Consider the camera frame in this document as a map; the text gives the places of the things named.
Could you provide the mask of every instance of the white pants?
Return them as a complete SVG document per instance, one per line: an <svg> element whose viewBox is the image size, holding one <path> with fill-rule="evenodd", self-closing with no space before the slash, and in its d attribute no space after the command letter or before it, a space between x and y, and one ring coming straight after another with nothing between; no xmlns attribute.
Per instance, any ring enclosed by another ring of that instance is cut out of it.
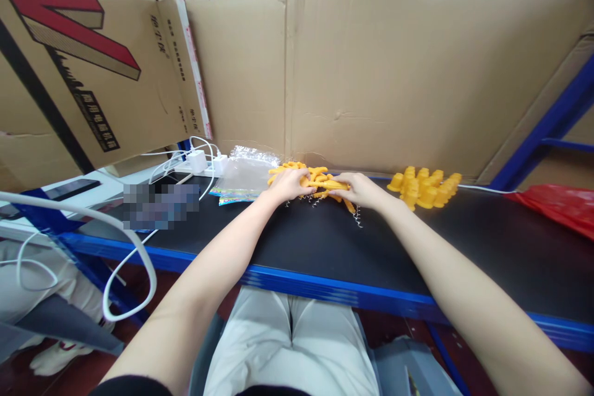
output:
<svg viewBox="0 0 594 396"><path fill-rule="evenodd" d="M20 243L5 240L0 243L0 260L12 260L17 257ZM58 284L45 291L25 291L17 284L16 264L0 265L0 321L15 324L25 317L39 302L58 294L69 304L79 308L94 322L103 317L101 308L102 293L77 267L57 251L27 245L24 258L34 259L49 267L58 277ZM49 274L31 263L22 264L22 281L33 289L46 288L52 283Z"/></svg>
<svg viewBox="0 0 594 396"><path fill-rule="evenodd" d="M244 286L212 356L204 394L233 396L254 385L312 396L379 394L350 307Z"/></svg>

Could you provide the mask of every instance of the plastic bag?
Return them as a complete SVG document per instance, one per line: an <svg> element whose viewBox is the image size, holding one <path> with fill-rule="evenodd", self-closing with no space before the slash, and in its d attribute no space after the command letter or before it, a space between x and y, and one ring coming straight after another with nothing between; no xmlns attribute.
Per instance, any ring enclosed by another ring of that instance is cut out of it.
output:
<svg viewBox="0 0 594 396"><path fill-rule="evenodd" d="M542 184L506 197L594 241L594 191Z"/></svg>
<svg viewBox="0 0 594 396"><path fill-rule="evenodd" d="M219 205L254 201L268 188L268 170L279 164L280 157L274 153L236 145L230 153L225 173L209 193L220 197Z"/></svg>

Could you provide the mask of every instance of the forearm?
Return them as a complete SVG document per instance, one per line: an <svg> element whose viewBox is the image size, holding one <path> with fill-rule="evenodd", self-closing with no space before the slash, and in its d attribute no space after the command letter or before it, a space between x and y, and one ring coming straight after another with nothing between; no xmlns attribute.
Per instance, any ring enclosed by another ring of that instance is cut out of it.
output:
<svg viewBox="0 0 594 396"><path fill-rule="evenodd" d="M103 380L149 376L174 395L187 391L204 335L219 304L249 264L278 206L268 192L239 214L190 263Z"/></svg>
<svg viewBox="0 0 594 396"><path fill-rule="evenodd" d="M500 393L587 393L585 379L526 313L400 203L390 197L379 211Z"/></svg>

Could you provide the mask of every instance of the red printed graphic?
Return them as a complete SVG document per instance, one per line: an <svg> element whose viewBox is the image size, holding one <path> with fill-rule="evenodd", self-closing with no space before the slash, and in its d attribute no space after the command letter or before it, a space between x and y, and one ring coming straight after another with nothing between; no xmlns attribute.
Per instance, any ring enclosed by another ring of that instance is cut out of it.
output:
<svg viewBox="0 0 594 396"><path fill-rule="evenodd" d="M33 39L43 45L138 80L140 67L120 43L93 29L103 27L97 0L12 0Z"/></svg>

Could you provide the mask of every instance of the hand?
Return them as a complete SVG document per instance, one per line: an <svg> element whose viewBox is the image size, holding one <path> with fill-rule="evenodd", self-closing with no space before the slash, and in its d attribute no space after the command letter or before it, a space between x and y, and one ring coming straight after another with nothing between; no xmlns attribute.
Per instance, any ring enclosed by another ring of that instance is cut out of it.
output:
<svg viewBox="0 0 594 396"><path fill-rule="evenodd" d="M404 201L394 198L362 173L342 173L333 179L339 183L349 184L351 189L347 191L334 190L330 194L346 198L361 207L369 207L378 211L383 206L390 204L396 206L402 204L406 207Z"/></svg>
<svg viewBox="0 0 594 396"><path fill-rule="evenodd" d="M278 203L297 198L299 195L309 195L316 189L315 187L303 187L299 182L301 178L307 177L309 180L309 170L304 169L286 169L277 175L274 182L265 192L274 196Z"/></svg>

